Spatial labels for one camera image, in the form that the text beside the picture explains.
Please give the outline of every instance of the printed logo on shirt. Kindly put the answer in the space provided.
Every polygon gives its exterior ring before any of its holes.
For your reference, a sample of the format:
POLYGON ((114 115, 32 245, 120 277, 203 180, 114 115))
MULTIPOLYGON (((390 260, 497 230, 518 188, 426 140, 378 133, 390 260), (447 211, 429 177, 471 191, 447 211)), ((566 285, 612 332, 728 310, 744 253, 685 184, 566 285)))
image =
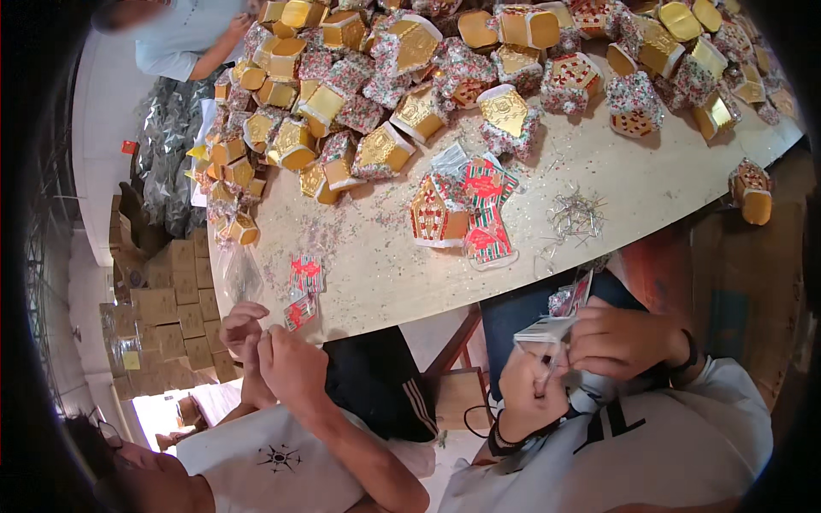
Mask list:
POLYGON ((277 472, 282 472, 285 469, 288 469, 292 473, 296 474, 296 470, 294 469, 302 463, 302 458, 300 458, 299 455, 299 449, 289 451, 288 446, 284 444, 280 446, 280 449, 283 449, 283 451, 278 451, 272 446, 268 446, 268 449, 270 452, 265 453, 265 456, 268 459, 258 463, 257 465, 269 465, 269 468, 275 474, 277 472))

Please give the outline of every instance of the eyeglasses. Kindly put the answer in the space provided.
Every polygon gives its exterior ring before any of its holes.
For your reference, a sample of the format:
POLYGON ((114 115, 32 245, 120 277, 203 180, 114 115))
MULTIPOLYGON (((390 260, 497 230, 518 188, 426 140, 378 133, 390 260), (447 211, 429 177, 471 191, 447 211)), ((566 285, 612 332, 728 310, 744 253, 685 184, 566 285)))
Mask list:
POLYGON ((108 442, 108 445, 111 446, 114 451, 122 449, 122 438, 114 426, 104 420, 99 420, 97 422, 97 429, 99 429, 100 433, 105 437, 105 441, 108 442))

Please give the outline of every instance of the black pants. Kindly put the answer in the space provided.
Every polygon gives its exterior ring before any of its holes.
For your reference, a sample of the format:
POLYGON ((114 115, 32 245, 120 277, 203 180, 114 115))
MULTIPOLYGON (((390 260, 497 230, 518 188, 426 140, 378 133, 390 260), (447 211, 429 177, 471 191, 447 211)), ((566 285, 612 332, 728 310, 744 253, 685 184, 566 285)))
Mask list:
POLYGON ((325 391, 384 439, 430 442, 436 438, 433 395, 398 326, 326 342, 325 391))

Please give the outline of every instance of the stacked cardboard boxes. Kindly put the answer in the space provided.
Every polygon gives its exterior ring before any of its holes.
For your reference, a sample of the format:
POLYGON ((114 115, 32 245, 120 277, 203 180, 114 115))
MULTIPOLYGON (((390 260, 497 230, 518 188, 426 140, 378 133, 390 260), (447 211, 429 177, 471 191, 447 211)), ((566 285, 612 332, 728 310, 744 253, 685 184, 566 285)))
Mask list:
POLYGON ((120 399, 236 379, 233 359, 219 341, 222 321, 206 230, 194 230, 191 240, 172 240, 144 270, 148 287, 131 289, 129 305, 100 305, 101 314, 113 318, 110 332, 135 339, 124 345, 118 338, 119 351, 112 351, 120 399))

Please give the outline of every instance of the white wall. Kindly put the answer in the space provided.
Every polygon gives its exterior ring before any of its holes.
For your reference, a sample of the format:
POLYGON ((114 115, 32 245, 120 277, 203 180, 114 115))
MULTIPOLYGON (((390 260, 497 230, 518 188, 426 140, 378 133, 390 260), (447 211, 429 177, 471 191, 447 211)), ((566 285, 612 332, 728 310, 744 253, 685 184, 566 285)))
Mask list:
POLYGON ((123 140, 134 140, 134 114, 157 77, 137 69, 134 41, 91 31, 85 41, 74 92, 71 151, 80 212, 97 265, 111 267, 108 222, 111 197, 128 181, 131 156, 123 140))

